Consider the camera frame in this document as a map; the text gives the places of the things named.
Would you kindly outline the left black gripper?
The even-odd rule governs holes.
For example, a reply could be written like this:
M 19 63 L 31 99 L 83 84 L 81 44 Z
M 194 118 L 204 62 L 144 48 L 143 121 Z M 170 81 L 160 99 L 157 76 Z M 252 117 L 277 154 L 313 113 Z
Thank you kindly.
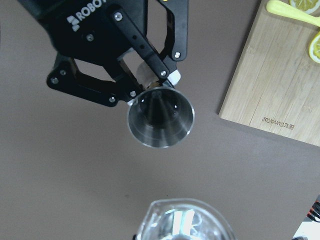
M 49 88 L 107 107 L 143 92 L 123 56 L 133 47 L 119 28 L 130 20 L 147 31 L 146 0 L 21 0 L 57 50 Z M 102 66 L 113 81 L 82 73 L 75 60 Z

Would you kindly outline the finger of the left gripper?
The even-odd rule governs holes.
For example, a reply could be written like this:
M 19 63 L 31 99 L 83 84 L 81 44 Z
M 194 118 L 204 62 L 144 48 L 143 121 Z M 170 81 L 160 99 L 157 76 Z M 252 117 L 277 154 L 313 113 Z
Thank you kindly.
M 166 10 L 166 38 L 161 52 L 157 52 L 147 35 L 139 30 L 135 23 L 137 18 L 128 15 L 133 12 L 132 10 L 116 5 L 109 17 L 121 36 L 129 42 L 130 47 L 154 72 L 158 81 L 160 83 L 169 81 L 172 85 L 176 85 L 181 79 L 177 62 L 183 61 L 187 56 L 189 2 L 187 0 L 158 2 Z

